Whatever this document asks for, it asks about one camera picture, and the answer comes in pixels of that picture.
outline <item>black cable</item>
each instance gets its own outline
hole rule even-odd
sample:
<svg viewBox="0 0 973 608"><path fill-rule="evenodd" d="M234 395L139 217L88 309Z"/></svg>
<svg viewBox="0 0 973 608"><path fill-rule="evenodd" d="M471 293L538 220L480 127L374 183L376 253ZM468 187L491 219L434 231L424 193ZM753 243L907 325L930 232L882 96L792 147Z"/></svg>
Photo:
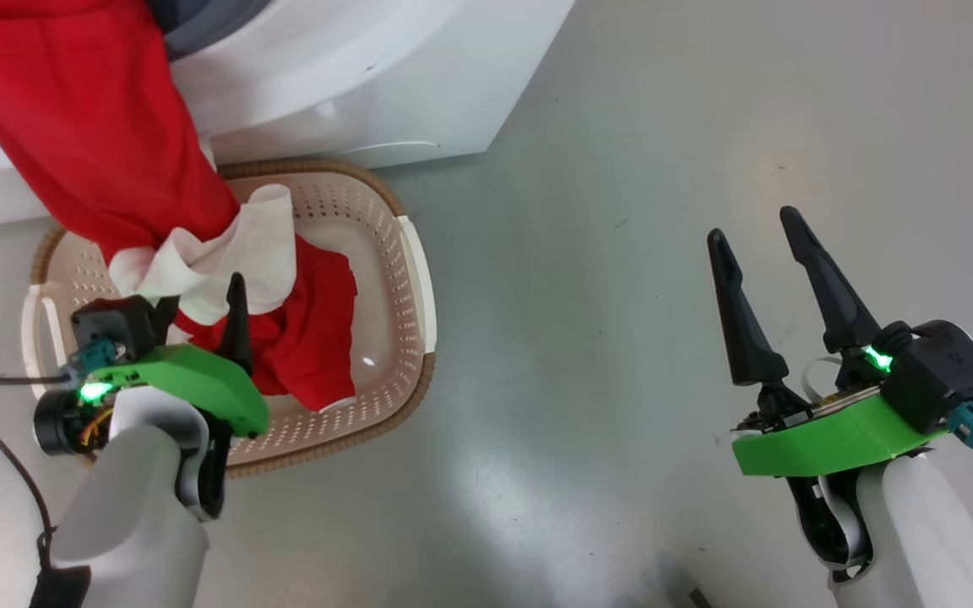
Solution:
<svg viewBox="0 0 973 608"><path fill-rule="evenodd" d="M43 501L43 494L40 493L40 488L35 485L35 481L32 480L32 476L28 474L28 470L24 468L24 465L20 463L16 455L13 453L7 443L0 438L0 451L7 457L10 464L17 470L20 474L24 484L28 486L28 491L32 492L32 499L35 500L35 507L40 509L40 519L43 522L43 531L40 532L37 540L35 540L35 549L39 553L40 557L40 569L47 570L51 568L51 535L54 534L55 528L51 525L51 513L47 512L47 503Z"/></svg>
<svg viewBox="0 0 973 608"><path fill-rule="evenodd" d="M59 382L66 382L70 378L69 374L62 374L62 376L46 376L46 377L0 377L0 386L27 386L30 384L59 384Z"/></svg>

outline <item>brown woven trim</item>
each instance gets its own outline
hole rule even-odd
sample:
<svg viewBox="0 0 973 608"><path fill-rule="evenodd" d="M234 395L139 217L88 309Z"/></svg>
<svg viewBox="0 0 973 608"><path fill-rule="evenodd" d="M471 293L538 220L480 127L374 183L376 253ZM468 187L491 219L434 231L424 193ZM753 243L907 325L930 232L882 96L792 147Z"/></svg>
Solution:
<svg viewBox="0 0 973 608"><path fill-rule="evenodd" d="M32 255L32 269L28 272L28 285L43 285L47 282L47 269L51 266L51 258L54 257L55 247L66 236L66 228L55 224L47 234L43 235L40 245L35 248Z"/></svg>
<svg viewBox="0 0 973 608"><path fill-rule="evenodd" d="M420 372L420 380L416 384L416 389L412 390L412 394L410 394L408 400L400 406L397 412L389 418L382 420L382 422L368 426L367 428L362 428L360 431L352 432L350 435L344 435L339 439L333 439L332 442L320 443L317 446L294 451L294 453L281 454L273 458L258 459L258 461L254 462L229 465L225 477L228 480L235 480L238 477L268 473L271 470L302 464L312 461L312 459L324 458L327 455L338 453L340 450L346 450L358 446L359 443L368 442L368 440L385 435L386 432L392 431L395 427L405 422L405 420L408 420L409 416L416 412L418 405L422 403L422 398L426 397L426 392L430 388L430 383L433 381L433 362L435 362L435 354L427 353L422 355L422 369Z"/></svg>
<svg viewBox="0 0 973 608"><path fill-rule="evenodd" d="M400 199L393 190L374 176L373 173L362 169L361 166L351 165L340 160L328 160L324 158L290 158L285 160L262 160L258 162L243 162L239 165L220 166L216 169L225 181L244 180L247 177L264 176L283 176L286 173L339 173L341 176L354 177L360 182L366 183L378 193L379 197L393 210L393 215L407 215L405 208L400 204Z"/></svg>

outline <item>white cloth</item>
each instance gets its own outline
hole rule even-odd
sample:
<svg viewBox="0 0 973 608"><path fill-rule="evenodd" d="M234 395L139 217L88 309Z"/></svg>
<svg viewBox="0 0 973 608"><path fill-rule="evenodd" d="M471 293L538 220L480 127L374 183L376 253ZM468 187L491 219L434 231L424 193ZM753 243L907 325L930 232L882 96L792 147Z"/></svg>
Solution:
<svg viewBox="0 0 973 608"><path fill-rule="evenodd" d="M254 190L224 234L208 242L175 228L159 250L124 249L108 265L111 281L123 296L182 296L179 311L201 324L214 324L227 315L227 287L235 272L247 282L251 315L274 311L291 293L295 221L291 192L285 186Z"/></svg>

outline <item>orange wire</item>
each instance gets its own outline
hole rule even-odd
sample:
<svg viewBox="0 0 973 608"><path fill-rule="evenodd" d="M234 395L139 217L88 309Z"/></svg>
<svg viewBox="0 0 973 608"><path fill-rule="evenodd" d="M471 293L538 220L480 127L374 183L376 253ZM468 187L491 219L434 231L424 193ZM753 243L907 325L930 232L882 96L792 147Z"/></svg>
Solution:
<svg viewBox="0 0 973 608"><path fill-rule="evenodd" d="M81 432L82 446L89 445L89 438L92 436L93 432L96 432L96 434L100 434L100 431L97 431L96 427L100 426L100 423L104 422L104 420L107 420L107 416L111 415L111 412L113 410L115 410L115 408L113 407L107 408L106 410L98 413L98 415L96 415L96 418L92 419L92 422L85 425L84 430Z"/></svg>

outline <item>washing machine drum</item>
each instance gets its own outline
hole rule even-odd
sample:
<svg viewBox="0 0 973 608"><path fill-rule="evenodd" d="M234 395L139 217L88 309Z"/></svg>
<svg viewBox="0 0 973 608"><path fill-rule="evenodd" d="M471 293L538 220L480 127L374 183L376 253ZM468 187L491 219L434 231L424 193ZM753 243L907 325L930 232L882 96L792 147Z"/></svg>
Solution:
<svg viewBox="0 0 973 608"><path fill-rule="evenodd" d="M146 0L171 61L215 45L254 19L270 0Z"/></svg>

